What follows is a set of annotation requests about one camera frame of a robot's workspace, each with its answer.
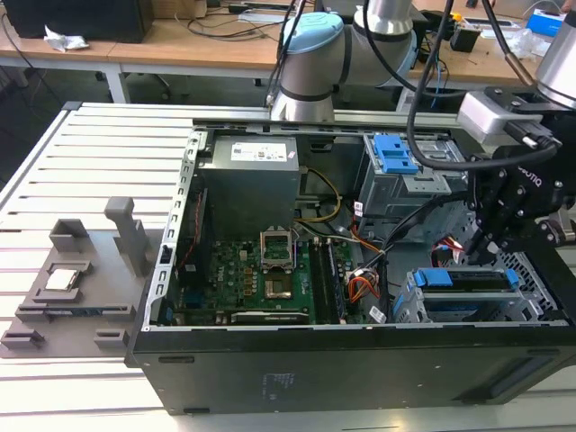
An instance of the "floor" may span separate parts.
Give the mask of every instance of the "floor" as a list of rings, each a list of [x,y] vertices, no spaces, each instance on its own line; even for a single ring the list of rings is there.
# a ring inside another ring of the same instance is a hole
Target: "floor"
[[[0,91],[0,189],[28,155],[42,133],[59,112],[59,103],[41,84],[39,74],[62,101],[110,102],[105,82],[93,72],[38,70],[26,71],[29,85],[20,89],[9,85]],[[204,76],[164,76],[172,98],[162,100],[163,88],[152,76],[130,75],[127,78],[134,104],[197,104],[260,106],[266,86],[256,87],[252,80]],[[0,84],[7,84],[0,69]],[[351,110],[393,111],[398,90],[351,87],[349,102],[341,94],[334,97],[335,107]]]

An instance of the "motherboard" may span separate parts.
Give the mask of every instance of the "motherboard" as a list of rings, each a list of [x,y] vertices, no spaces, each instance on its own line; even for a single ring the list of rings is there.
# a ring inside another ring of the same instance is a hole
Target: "motherboard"
[[[297,239],[287,243],[289,238],[273,235],[214,242],[205,283],[181,287],[175,315],[181,325],[329,323],[327,310],[337,314],[332,321],[338,323],[347,306],[347,292],[341,286],[346,272],[352,270],[350,246]],[[324,253],[327,250],[333,256],[333,268]],[[291,262],[290,268],[267,264],[284,261]],[[329,281],[332,270],[336,285]],[[322,290],[319,284],[329,288]]]

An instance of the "computer case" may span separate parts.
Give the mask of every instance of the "computer case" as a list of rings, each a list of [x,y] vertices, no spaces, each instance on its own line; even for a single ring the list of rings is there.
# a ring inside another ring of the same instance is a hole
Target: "computer case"
[[[41,38],[44,26],[88,40],[140,43],[152,26],[151,0],[4,0],[21,38]]]

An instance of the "blue cable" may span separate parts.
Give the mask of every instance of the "blue cable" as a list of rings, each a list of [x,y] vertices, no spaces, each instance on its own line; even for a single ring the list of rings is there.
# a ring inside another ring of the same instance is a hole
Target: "blue cable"
[[[438,82],[436,84],[436,94],[440,91],[440,83],[442,82],[442,69],[440,68],[440,56],[436,54],[436,70],[438,71]],[[436,98],[432,101],[430,108],[434,108],[436,105]]]

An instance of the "cardboard box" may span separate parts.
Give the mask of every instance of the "cardboard box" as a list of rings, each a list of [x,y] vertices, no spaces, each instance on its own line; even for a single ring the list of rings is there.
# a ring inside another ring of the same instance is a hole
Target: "cardboard box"
[[[560,30],[560,26],[562,25],[565,17],[566,13],[560,13],[559,15],[549,15],[542,9],[535,9],[534,13],[528,20],[526,28],[530,29],[534,33],[554,37]]]
[[[152,0],[154,18],[190,20],[206,16],[206,0]]]

